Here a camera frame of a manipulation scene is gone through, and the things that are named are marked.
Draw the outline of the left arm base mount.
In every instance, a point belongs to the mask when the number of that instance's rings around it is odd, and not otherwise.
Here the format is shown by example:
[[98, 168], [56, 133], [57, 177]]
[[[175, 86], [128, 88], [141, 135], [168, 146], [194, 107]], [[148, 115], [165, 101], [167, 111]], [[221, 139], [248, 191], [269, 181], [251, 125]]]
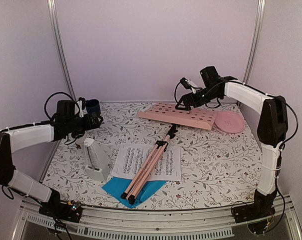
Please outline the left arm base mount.
[[81, 202], [74, 200], [69, 202], [43, 202], [39, 213], [49, 217], [55, 217], [59, 220], [79, 223], [82, 216]]

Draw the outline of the pink music stand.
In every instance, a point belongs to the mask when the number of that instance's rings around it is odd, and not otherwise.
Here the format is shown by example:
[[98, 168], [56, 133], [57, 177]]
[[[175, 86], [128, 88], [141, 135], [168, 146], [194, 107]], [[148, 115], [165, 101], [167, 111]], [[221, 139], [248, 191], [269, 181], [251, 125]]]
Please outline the pink music stand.
[[153, 170], [166, 151], [169, 141], [176, 136], [178, 126], [187, 126], [211, 130], [217, 116], [216, 111], [205, 109], [176, 110], [173, 104], [157, 103], [146, 111], [139, 111], [137, 117], [170, 123], [171, 128], [163, 140], [158, 140], [147, 156], [145, 162], [135, 175], [129, 186], [121, 194], [122, 199], [127, 199], [133, 205], [142, 190], [143, 186], [151, 177]]

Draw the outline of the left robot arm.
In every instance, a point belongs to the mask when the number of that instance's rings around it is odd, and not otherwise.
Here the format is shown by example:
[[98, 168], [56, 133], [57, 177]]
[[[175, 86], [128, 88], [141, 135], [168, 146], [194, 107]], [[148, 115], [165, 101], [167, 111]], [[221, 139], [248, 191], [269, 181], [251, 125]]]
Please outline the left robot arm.
[[78, 101], [58, 101], [56, 113], [47, 121], [0, 130], [0, 185], [46, 203], [48, 212], [54, 217], [61, 217], [65, 213], [65, 206], [59, 202], [60, 194], [18, 171], [13, 165], [12, 154], [68, 136], [76, 139], [86, 131], [99, 128], [102, 121], [99, 101], [80, 98]]

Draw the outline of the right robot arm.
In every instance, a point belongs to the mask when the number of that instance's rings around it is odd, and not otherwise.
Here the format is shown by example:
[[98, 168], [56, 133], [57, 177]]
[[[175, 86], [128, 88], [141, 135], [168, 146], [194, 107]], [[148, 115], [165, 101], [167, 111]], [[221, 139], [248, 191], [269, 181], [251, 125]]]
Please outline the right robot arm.
[[193, 81], [182, 78], [179, 84], [190, 93], [183, 95], [175, 108], [191, 110], [205, 105], [211, 100], [232, 98], [259, 114], [257, 136], [262, 147], [260, 181], [254, 193], [253, 203], [246, 206], [243, 213], [253, 218], [272, 213], [273, 201], [278, 194], [277, 177], [281, 169], [281, 151], [288, 130], [285, 99], [270, 96], [232, 76], [220, 76], [214, 66], [200, 71], [205, 87], [198, 87]]

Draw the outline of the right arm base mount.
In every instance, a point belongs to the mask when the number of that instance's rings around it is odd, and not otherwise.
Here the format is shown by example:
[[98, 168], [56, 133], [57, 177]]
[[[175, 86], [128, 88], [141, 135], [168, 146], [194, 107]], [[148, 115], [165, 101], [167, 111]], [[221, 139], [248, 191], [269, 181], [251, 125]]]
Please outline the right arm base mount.
[[253, 203], [236, 201], [231, 206], [231, 214], [236, 223], [247, 223], [248, 230], [254, 235], [263, 235], [273, 223], [275, 209], [273, 206], [258, 210]]

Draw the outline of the white metronome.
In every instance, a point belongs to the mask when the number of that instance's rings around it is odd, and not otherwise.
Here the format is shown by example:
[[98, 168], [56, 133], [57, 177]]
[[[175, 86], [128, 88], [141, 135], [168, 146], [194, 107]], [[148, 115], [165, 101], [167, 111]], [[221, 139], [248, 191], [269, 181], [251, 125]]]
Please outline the white metronome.
[[95, 181], [106, 181], [111, 170], [110, 158], [92, 138], [86, 138], [83, 147], [85, 171], [88, 177]]

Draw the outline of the sheet music paper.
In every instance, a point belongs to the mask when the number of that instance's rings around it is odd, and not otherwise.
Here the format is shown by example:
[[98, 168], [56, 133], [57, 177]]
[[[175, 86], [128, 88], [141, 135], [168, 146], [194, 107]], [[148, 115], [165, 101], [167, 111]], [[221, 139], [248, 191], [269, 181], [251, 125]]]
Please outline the sheet music paper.
[[[154, 146], [123, 143], [119, 147], [111, 176], [131, 180], [140, 170]], [[181, 181], [180, 148], [169, 146], [156, 165], [150, 181]]]

